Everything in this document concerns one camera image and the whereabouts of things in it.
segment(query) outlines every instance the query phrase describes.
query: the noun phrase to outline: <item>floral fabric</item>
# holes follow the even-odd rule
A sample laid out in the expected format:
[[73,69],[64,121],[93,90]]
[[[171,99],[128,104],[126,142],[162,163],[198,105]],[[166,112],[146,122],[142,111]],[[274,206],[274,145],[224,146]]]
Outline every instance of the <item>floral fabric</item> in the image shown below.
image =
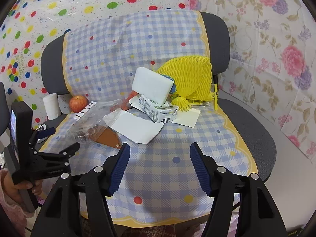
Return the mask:
[[316,23],[301,0],[190,0],[221,17],[230,63],[220,88],[251,106],[316,164]]

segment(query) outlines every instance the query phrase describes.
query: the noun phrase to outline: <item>white paper roll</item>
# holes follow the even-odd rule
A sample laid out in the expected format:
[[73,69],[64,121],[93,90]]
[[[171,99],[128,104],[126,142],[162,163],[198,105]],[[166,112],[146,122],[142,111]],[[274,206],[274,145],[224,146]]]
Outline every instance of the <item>white paper roll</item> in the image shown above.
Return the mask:
[[49,120],[58,118],[61,115],[57,93],[52,93],[43,98],[45,110]]

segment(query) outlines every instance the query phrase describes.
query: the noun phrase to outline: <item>blue and white checkered fabric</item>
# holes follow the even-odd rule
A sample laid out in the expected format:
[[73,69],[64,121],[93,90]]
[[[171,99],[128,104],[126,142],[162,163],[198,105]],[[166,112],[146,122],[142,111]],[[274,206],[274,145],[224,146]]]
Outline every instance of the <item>blue and white checkered fabric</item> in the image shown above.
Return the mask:
[[168,60],[205,55],[200,13],[157,10],[98,20],[66,34],[64,72],[73,95],[115,100],[131,91],[138,67],[158,69]]
[[[136,109],[129,112],[150,120],[145,113]],[[65,134],[74,120],[68,117],[44,151],[57,153],[71,144],[69,140],[66,141]],[[147,145],[134,143],[119,134],[122,142],[130,145],[131,158],[119,190],[107,199],[113,221],[124,225],[124,221],[120,222],[119,219],[130,216],[138,222],[153,223],[172,217],[188,220],[209,213],[213,198],[207,197],[200,187],[190,159],[191,143],[196,141],[205,155],[212,156],[218,165],[227,167],[233,173],[247,175],[249,169],[247,157],[235,149],[236,136],[223,127],[224,122],[221,115],[206,107],[201,108],[194,128],[168,122]],[[108,156],[117,154],[117,151],[98,143],[82,145],[70,160],[72,175],[86,173],[102,165]],[[55,181],[44,181],[46,194]],[[185,202],[187,195],[192,196],[192,202]],[[81,211],[86,212],[85,196],[80,197]],[[136,204],[134,197],[141,197],[143,203]]]

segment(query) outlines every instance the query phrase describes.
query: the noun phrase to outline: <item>hand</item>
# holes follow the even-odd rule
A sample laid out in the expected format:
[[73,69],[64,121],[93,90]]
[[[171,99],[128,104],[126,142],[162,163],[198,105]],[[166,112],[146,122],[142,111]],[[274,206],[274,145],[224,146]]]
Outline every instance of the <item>hand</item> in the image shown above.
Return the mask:
[[19,190],[27,190],[27,189],[32,188],[32,193],[34,193],[34,195],[40,195],[42,193],[42,182],[43,182],[43,180],[36,180],[35,186],[33,186],[32,183],[30,183],[28,181],[23,181],[23,182],[20,182],[20,183],[14,185],[12,178],[11,178],[11,175],[8,172],[6,174],[6,176],[4,177],[3,182],[1,184],[2,184],[3,191],[11,199],[13,199],[18,204],[22,204],[23,200],[22,200],[22,197],[19,193]]

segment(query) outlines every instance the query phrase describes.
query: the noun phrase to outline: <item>metal bolt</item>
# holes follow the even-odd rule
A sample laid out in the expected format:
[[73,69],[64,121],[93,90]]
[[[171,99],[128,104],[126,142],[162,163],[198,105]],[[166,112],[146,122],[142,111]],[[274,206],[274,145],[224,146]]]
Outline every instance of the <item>metal bolt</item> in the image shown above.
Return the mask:
[[256,173],[252,173],[251,174],[251,178],[254,179],[254,180],[258,180],[259,176]]
[[219,166],[217,168],[217,170],[218,170],[219,173],[225,173],[226,172],[226,168],[224,168],[223,166]]
[[103,167],[101,167],[101,166],[97,166],[96,168],[94,168],[94,171],[96,173],[100,173],[100,172],[102,172],[102,170],[103,170]]
[[62,179],[66,179],[66,178],[68,178],[68,176],[69,176],[68,173],[63,173],[63,174],[61,175],[61,178],[62,178]]

